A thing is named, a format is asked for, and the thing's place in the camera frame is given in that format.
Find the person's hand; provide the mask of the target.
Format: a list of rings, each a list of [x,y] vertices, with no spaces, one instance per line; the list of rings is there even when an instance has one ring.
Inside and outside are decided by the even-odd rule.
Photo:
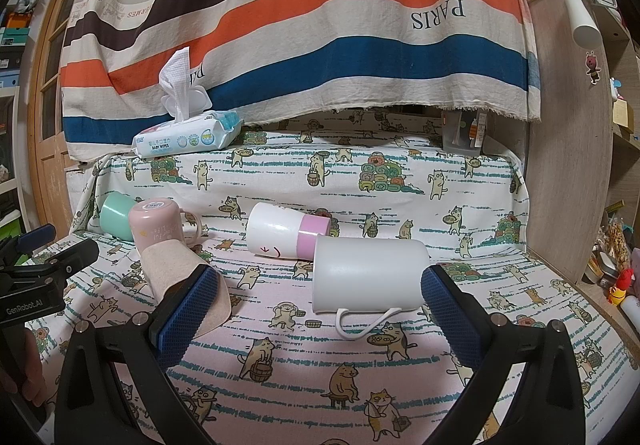
[[[42,364],[34,334],[23,329],[24,340],[20,345],[11,347],[18,368],[25,379],[21,385],[15,383],[15,376],[1,370],[1,387],[6,393],[21,392],[27,402],[40,407],[47,398],[47,382],[43,376]]]

